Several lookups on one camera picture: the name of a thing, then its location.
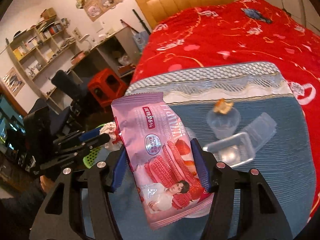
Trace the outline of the white tissue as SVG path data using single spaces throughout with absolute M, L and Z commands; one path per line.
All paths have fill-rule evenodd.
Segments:
M 116 123 L 114 121 L 112 122 L 108 122 L 106 124 L 104 124 L 100 131 L 100 134 L 108 134 L 110 137 L 110 141 L 112 143 L 115 143 L 117 140 L 117 136 L 118 136 L 118 130 L 117 130 L 117 126 Z

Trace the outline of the clear plastic clamshell box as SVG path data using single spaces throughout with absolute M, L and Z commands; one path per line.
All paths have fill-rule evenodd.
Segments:
M 230 167 L 241 166 L 254 160 L 255 154 L 276 134 L 276 126 L 277 123 L 264 112 L 239 133 L 212 142 L 203 150 Z

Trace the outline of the clear plastic cup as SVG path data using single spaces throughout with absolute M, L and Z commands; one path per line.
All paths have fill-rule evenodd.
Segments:
M 212 129 L 217 139 L 231 137 L 239 122 L 241 115 L 236 108 L 232 108 L 227 114 L 214 113 L 213 110 L 207 114 L 207 124 Z

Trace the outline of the pink snack wrapper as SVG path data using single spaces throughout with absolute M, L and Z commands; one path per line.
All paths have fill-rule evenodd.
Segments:
M 111 106 L 150 227 L 207 214 L 213 194 L 200 183 L 190 137 L 163 93 L 128 95 Z

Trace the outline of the orange peel piece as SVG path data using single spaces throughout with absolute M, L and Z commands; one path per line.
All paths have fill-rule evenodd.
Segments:
M 233 106 L 234 106 L 233 102 L 227 102 L 225 99 L 220 99 L 214 105 L 213 112 L 226 115 L 232 110 Z

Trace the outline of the green mesh trash basket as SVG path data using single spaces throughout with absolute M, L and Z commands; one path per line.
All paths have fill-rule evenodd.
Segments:
M 91 168 L 96 163 L 106 159 L 108 150 L 104 146 L 100 146 L 90 150 L 90 153 L 83 158 L 83 163 L 87 168 Z

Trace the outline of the black office chair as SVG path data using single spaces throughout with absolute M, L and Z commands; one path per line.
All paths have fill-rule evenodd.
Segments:
M 52 84 L 71 98 L 71 105 L 59 109 L 48 99 L 38 99 L 29 114 L 45 109 L 48 112 L 47 126 L 50 135 L 56 139 L 84 127 L 86 118 L 84 103 L 88 90 L 63 70 L 56 72 L 52 78 Z

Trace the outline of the red plastic stool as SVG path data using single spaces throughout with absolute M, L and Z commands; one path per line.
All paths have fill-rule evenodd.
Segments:
M 110 68 L 95 74 L 87 85 L 100 107 L 106 109 L 113 100 L 124 96 L 128 85 Z

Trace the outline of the blue striped blanket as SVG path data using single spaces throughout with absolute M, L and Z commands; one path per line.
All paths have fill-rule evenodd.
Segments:
M 308 128 L 275 64 L 149 77 L 111 106 L 134 174 L 118 239 L 311 238 Z

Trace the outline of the white desk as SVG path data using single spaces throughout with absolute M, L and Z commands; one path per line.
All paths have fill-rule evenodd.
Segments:
M 102 40 L 77 64 L 71 66 L 67 72 L 75 72 L 82 79 L 92 77 L 98 72 L 110 68 L 120 76 L 118 69 L 121 64 L 118 59 L 123 55 L 127 55 L 129 63 L 135 66 L 141 57 L 141 52 L 134 42 L 133 33 L 128 27 L 124 27 Z

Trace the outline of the blue paper bag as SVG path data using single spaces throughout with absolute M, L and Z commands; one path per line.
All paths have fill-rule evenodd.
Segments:
M 139 51 L 142 52 L 146 47 L 146 45 L 148 44 L 149 34 L 147 31 L 142 31 L 140 33 L 133 35 L 133 40 L 137 45 Z

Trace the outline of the red patterned bedspread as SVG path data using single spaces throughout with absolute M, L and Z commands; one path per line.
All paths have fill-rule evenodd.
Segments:
M 241 8 L 273 23 L 254 20 Z M 319 36 L 264 0 L 195 7 L 153 30 L 127 94 L 163 92 L 202 146 L 207 114 L 234 103 L 241 131 L 262 113 L 276 134 L 242 170 L 259 169 L 297 230 L 319 206 Z

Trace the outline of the blue fish toy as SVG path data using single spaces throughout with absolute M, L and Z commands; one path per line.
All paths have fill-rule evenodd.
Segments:
M 259 20 L 267 24 L 273 23 L 271 19 L 264 17 L 259 11 L 251 8 L 241 8 L 241 10 L 251 19 Z

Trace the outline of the wooden wall bookshelf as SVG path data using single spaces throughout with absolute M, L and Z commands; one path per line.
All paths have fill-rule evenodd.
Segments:
M 41 99 L 62 109 L 67 96 L 51 82 L 58 70 L 67 72 L 80 51 L 76 39 L 67 31 L 68 21 L 60 19 L 53 8 L 46 9 L 40 22 L 16 33 L 6 51 L 14 66 L 3 82 L 16 96 L 27 84 Z

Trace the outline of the black sword on wall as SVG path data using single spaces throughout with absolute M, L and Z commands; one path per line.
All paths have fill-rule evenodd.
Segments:
M 135 11 L 135 9 L 132 10 L 133 13 L 135 14 L 136 18 L 138 18 L 140 24 L 143 26 L 144 30 L 150 35 L 151 32 L 149 31 L 148 27 L 146 26 L 146 24 L 144 23 L 144 21 L 142 20 L 142 18 L 139 16 L 139 14 Z

